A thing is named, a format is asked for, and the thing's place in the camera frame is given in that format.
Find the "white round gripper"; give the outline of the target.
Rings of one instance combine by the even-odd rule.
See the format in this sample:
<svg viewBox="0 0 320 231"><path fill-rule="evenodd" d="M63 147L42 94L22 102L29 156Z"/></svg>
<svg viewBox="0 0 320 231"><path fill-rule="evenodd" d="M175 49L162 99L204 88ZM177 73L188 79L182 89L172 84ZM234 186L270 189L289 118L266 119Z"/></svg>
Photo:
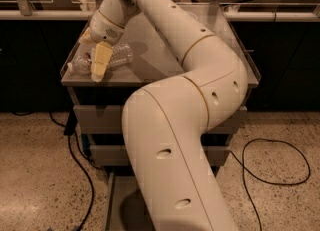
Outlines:
<svg viewBox="0 0 320 231"><path fill-rule="evenodd" d="M139 13L139 7L131 0L103 0L94 12L89 28L78 39L80 44L100 42L91 50L93 81L102 81L112 57L111 45L115 45L120 40L129 20Z"/></svg>

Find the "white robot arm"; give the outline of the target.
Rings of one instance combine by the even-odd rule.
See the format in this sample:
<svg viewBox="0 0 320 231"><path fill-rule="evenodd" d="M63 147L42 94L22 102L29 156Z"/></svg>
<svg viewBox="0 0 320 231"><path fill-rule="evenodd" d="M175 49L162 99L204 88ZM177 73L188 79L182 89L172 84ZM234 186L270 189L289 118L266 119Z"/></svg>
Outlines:
<svg viewBox="0 0 320 231"><path fill-rule="evenodd" d="M214 32L171 0L103 0L85 41L115 44L143 13L182 73L135 91L122 112L131 166L156 231L238 231L201 136L247 93L245 65Z"/></svg>

